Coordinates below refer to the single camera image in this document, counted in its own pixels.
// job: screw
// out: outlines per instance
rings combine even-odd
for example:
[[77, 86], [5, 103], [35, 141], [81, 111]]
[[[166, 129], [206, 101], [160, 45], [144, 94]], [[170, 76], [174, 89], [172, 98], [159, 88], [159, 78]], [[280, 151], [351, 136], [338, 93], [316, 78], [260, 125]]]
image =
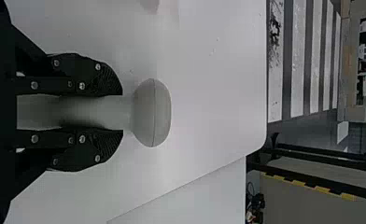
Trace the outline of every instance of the screw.
[[54, 63], [54, 66], [55, 66], [55, 67], [58, 67], [58, 66], [59, 66], [59, 64], [60, 64], [58, 60], [54, 60], [54, 62], [53, 62], [53, 63]]
[[38, 135], [37, 135], [37, 134], [32, 135], [31, 142], [32, 142], [33, 144], [35, 144], [35, 143], [37, 143], [37, 142], [38, 142]]
[[75, 143], [75, 138], [74, 137], [69, 137], [69, 139], [67, 140], [67, 142], [69, 144], [74, 144]]
[[78, 84], [78, 87], [79, 87], [82, 91], [84, 91], [84, 90], [85, 90], [85, 83], [84, 83], [84, 82], [80, 82], [80, 83]]
[[100, 155], [96, 155], [96, 156], [95, 156], [95, 161], [96, 161], [96, 162], [99, 162], [100, 160], [101, 160], [101, 156], [100, 156]]
[[38, 88], [38, 83], [36, 82], [36, 81], [33, 81], [33, 82], [31, 82], [31, 88], [32, 88], [32, 90], [37, 90], [37, 88]]
[[81, 135], [81, 136], [79, 137], [78, 141], [79, 141], [81, 144], [85, 143], [85, 135]]

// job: white table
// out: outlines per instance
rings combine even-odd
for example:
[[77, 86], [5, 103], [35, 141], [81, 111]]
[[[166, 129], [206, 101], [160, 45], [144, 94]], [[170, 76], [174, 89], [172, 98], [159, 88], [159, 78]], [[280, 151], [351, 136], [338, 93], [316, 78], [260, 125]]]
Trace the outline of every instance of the white table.
[[125, 134], [105, 164], [49, 172], [7, 223], [106, 223], [259, 149], [266, 134], [266, 2], [7, 0], [13, 23], [47, 53], [75, 51], [119, 72], [125, 92], [155, 77], [173, 101], [167, 140]]

